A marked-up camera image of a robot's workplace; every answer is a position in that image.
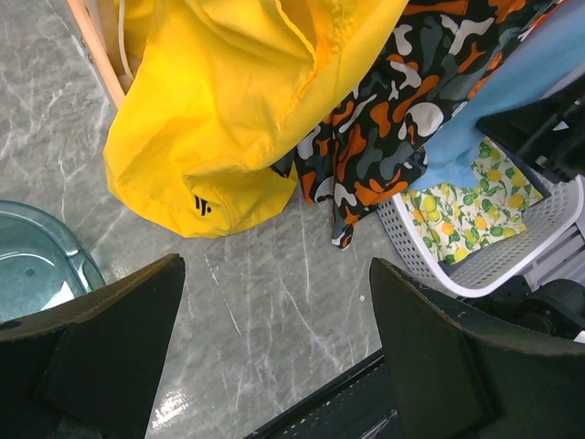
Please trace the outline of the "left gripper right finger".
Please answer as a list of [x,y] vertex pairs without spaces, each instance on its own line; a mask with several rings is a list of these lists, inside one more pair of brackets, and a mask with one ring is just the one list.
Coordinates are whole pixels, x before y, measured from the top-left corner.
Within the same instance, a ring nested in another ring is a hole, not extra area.
[[581,438],[584,347],[518,327],[376,258],[372,303],[407,438]]

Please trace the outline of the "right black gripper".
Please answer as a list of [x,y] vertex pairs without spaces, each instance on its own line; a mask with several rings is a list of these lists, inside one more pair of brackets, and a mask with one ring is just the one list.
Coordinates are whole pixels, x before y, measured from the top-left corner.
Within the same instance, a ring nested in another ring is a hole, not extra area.
[[540,101],[489,114],[475,127],[553,183],[584,172],[584,78]]

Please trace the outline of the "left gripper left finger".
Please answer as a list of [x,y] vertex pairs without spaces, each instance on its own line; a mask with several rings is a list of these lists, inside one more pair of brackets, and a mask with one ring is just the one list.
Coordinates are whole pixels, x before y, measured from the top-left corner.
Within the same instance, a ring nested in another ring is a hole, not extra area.
[[186,265],[168,254],[49,310],[1,325],[1,435],[49,438],[62,417],[143,438]]

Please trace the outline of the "light blue shorts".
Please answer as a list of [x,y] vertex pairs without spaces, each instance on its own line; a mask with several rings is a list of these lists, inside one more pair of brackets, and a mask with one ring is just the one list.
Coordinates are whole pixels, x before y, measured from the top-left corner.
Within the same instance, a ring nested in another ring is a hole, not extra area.
[[486,115],[542,98],[584,64],[584,3],[566,1],[532,31],[487,83],[423,146],[427,170],[409,187],[450,183],[477,187],[472,163],[484,135],[475,127]]

